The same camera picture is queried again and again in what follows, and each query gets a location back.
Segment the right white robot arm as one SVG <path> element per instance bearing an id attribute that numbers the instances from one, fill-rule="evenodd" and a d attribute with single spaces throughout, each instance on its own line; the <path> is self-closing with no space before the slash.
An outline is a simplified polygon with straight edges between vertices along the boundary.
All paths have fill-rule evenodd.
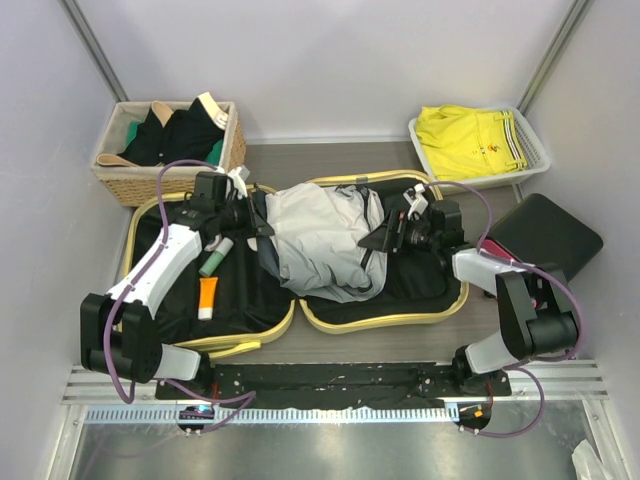
<path id="1" fill-rule="evenodd" d="M 496 298 L 498 331 L 459 348 L 452 359 L 451 380 L 462 394 L 477 393 L 489 376 L 507 367 L 534 358 L 549 361 L 553 354 L 578 346 L 580 314 L 562 271 L 507 260 L 471 246 L 454 201 L 411 206 L 407 212 L 393 209 L 358 245 L 385 254 L 427 251 L 443 271 Z"/>

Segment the orange and white tube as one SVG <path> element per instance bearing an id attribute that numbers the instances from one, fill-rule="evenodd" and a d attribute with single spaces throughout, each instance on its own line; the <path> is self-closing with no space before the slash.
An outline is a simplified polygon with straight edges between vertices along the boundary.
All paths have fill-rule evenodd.
<path id="1" fill-rule="evenodd" d="M 200 279 L 197 316 L 200 321 L 213 319 L 217 284 L 217 277 L 203 277 Z"/>

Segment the green and white bottle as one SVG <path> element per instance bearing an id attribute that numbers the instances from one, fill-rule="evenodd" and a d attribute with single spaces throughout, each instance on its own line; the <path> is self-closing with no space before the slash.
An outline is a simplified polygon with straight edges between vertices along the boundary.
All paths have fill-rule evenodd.
<path id="1" fill-rule="evenodd" d="M 209 257 L 199 269 L 201 277 L 212 277 L 226 256 L 234 246 L 234 241 L 229 238 L 222 238 L 215 248 L 211 251 Z"/>

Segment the grey garment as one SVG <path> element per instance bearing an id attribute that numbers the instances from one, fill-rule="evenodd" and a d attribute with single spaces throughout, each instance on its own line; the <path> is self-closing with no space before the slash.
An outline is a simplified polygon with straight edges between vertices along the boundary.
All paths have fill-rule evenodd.
<path id="1" fill-rule="evenodd" d="M 384 208 L 364 185 L 301 183 L 257 201 L 273 230 L 257 239 L 260 266 L 299 297 L 364 302 L 385 286 L 387 255 L 359 241 L 379 227 Z"/>

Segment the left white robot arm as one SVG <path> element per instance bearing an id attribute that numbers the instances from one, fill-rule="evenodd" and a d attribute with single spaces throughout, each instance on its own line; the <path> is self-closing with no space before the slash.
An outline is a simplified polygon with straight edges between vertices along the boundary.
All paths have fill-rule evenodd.
<path id="1" fill-rule="evenodd" d="M 213 385 L 205 348 L 223 334 L 209 328 L 201 338 L 165 344 L 155 317 L 166 294 L 184 270 L 201 256 L 207 241 L 230 234 L 232 260 L 223 266 L 222 289 L 204 293 L 209 319 L 225 325 L 224 334 L 274 333 L 290 316 L 294 302 L 258 265 L 257 240 L 270 233 L 265 214 L 254 202 L 246 175 L 237 167 L 212 167 L 197 174 L 194 190 L 174 216 L 159 209 L 162 226 L 150 249 L 117 285 L 103 295 L 89 294 L 80 306 L 81 364 L 111 377 L 116 390 L 163 381 L 190 398 L 205 397 Z"/>

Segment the yellow hard-shell suitcase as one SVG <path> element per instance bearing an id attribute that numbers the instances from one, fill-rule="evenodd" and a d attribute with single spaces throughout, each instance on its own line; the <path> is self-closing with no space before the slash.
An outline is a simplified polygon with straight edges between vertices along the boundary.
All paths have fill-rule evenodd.
<path id="1" fill-rule="evenodd" d="M 222 180 L 206 180 L 215 175 L 211 170 L 198 172 L 194 182 L 184 184 L 184 191 L 169 193 L 164 187 L 163 204 L 168 219 L 176 219 L 185 200 L 205 195 L 205 204 L 215 203 L 217 184 Z M 380 197 L 385 213 L 400 210 L 406 204 L 403 192 L 427 176 L 413 170 L 377 172 L 357 178 L 334 176 L 305 183 L 320 187 L 367 187 Z M 157 197 L 138 207 L 131 220 L 125 249 L 126 270 L 132 270 L 153 241 L 162 237 L 161 215 Z M 261 345 L 275 341 L 289 328 L 296 305 L 316 329 L 328 334 L 346 334 L 367 329 L 411 324 L 434 324 L 459 311 L 467 301 L 469 284 L 454 278 L 440 268 L 440 261 L 427 251 L 410 250 L 391 255 L 383 291 L 365 302 L 337 303 L 318 297 L 298 297 L 279 286 L 278 281 L 259 266 L 258 253 L 245 246 L 233 247 L 219 271 L 213 319 L 198 320 L 200 296 L 198 267 L 211 252 L 203 252 L 174 281 L 159 304 L 155 315 L 160 340 L 200 352 L 211 358 L 222 358 L 232 347 L 249 342 Z"/>

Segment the yellow polo shirt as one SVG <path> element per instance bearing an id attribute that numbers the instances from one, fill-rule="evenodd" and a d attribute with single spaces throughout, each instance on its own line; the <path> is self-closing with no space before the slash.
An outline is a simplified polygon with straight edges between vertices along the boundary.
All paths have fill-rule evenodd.
<path id="1" fill-rule="evenodd" d="M 524 171 L 528 161 L 510 110 L 424 107 L 418 143 L 439 180 L 461 181 Z"/>

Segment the black and pink drawer box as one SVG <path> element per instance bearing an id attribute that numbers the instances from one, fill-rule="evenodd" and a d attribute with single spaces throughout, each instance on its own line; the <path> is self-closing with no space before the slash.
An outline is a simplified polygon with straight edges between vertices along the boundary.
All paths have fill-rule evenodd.
<path id="1" fill-rule="evenodd" d="M 554 264 L 570 281 L 603 246 L 593 229 L 548 197 L 533 193 L 491 227 L 482 250 L 508 262 Z"/>

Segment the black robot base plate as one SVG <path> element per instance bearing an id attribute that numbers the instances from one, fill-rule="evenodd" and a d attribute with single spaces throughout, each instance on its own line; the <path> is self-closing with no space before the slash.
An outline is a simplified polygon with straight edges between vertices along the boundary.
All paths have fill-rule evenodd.
<path id="1" fill-rule="evenodd" d="M 451 365 L 435 362 L 218 364 L 209 379 L 186 387 L 221 399 L 254 391 L 252 408 L 275 410 L 411 409 L 512 393 L 503 371 L 461 380 Z"/>

